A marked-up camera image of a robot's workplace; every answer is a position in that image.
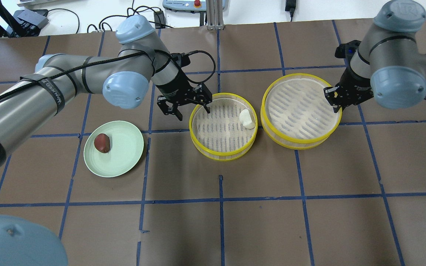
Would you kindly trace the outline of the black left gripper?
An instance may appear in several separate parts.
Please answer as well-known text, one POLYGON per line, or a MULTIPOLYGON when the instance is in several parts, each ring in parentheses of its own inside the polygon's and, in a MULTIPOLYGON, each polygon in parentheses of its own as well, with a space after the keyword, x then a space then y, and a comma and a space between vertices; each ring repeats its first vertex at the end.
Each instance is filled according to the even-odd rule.
POLYGON ((161 95, 157 98, 157 105, 162 111, 173 111, 173 115, 179 121, 183 121, 183 115, 178 107, 187 104, 203 106, 207 113, 211 113, 210 104, 213 101, 211 91, 204 82, 192 86, 189 81, 171 81, 157 88, 161 95))

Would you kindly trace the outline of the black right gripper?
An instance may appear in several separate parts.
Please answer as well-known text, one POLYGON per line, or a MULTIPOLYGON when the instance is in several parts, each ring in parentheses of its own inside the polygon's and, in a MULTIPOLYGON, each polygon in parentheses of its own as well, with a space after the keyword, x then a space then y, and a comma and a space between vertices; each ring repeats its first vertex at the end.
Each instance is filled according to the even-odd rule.
POLYGON ((370 79, 351 74, 343 74, 335 86, 325 87, 323 91, 334 113, 338 113, 341 108, 359 105, 374 97, 370 79))

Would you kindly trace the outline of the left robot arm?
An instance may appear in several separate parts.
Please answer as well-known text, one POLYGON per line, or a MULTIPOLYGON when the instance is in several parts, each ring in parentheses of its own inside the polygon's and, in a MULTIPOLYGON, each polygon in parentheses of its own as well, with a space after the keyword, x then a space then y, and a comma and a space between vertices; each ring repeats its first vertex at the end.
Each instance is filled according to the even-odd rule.
POLYGON ((33 74, 0 94, 0 167, 7 157, 80 93, 101 94, 111 105, 137 108, 149 83, 161 95, 162 113, 182 120, 179 107, 203 106, 210 112, 211 91, 182 70, 188 54, 170 53, 142 15, 127 17, 115 32, 121 48, 116 57, 49 54, 33 74))

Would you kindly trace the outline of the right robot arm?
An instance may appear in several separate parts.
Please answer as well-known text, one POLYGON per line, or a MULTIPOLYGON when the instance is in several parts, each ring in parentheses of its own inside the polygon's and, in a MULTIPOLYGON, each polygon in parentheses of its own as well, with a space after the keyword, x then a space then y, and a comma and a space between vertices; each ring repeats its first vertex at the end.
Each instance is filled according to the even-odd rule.
POLYGON ((336 58, 346 68, 335 86, 324 89, 334 112, 371 98, 384 108, 409 108, 426 100, 426 54, 418 32, 426 10, 414 0, 391 0, 374 17, 363 40, 340 44, 336 58))

